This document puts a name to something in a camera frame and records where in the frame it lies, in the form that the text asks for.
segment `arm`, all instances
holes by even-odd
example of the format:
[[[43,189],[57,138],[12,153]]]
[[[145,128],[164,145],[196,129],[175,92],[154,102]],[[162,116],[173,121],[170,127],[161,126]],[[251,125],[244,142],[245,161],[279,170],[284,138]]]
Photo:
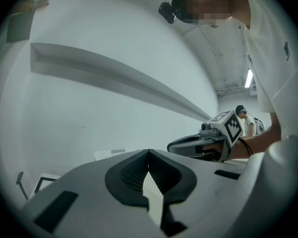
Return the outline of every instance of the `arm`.
[[[34,2],[32,1],[18,1],[11,10],[11,14],[31,11],[33,8]]]
[[[245,139],[253,153],[264,152],[272,143],[281,140],[281,128],[278,118],[275,113],[270,113],[270,117],[272,125],[267,130],[258,136]],[[245,159],[248,157],[246,147],[240,141],[237,141],[232,148],[229,159]]]
[[[248,126],[248,134],[246,136],[243,136],[241,138],[249,138],[253,136],[253,128],[254,128],[254,124],[251,122]]]
[[[48,6],[48,0],[38,0],[35,5],[35,9]],[[31,11],[34,6],[33,1],[18,1],[12,8],[10,14]]]

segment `white t-shirt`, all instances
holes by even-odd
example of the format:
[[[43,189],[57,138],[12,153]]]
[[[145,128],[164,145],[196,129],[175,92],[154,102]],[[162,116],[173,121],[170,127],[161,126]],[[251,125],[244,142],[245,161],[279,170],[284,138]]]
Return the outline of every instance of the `white t-shirt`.
[[[256,136],[256,123],[255,123],[255,119],[253,117],[251,117],[250,115],[247,116],[247,119],[245,120],[245,124],[244,124],[244,132],[245,135],[248,135],[248,126],[250,124],[253,124],[253,134],[252,136]]]
[[[298,30],[276,0],[248,1],[245,39],[260,109],[277,114],[282,138],[298,135]]]

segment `backpack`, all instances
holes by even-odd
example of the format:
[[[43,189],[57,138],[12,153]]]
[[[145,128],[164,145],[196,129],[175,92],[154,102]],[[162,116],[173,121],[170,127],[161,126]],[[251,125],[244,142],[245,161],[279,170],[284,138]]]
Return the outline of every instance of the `backpack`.
[[[260,135],[267,129],[267,126],[265,123],[257,118],[254,118],[254,120],[256,123],[256,135]]]

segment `black cap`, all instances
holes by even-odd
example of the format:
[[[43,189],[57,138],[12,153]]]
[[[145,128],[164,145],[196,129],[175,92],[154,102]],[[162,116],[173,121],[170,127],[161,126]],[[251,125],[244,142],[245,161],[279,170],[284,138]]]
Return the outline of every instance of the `black cap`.
[[[245,109],[243,105],[238,105],[235,109],[235,113],[238,116],[238,114],[241,112],[241,110]]]
[[[198,23],[198,19],[193,19],[193,14],[187,12],[187,0],[172,0],[171,7],[178,19],[185,23]]]

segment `hand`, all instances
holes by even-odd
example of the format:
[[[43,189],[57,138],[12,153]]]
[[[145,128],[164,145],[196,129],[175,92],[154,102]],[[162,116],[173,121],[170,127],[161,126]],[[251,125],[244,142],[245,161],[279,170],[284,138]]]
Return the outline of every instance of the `hand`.
[[[48,3],[48,0],[38,0],[36,2],[36,9],[48,6],[49,4],[50,3]]]
[[[221,141],[219,143],[205,145],[205,146],[203,146],[202,150],[203,151],[212,150],[214,152],[222,153],[223,146],[224,146],[223,141]]]

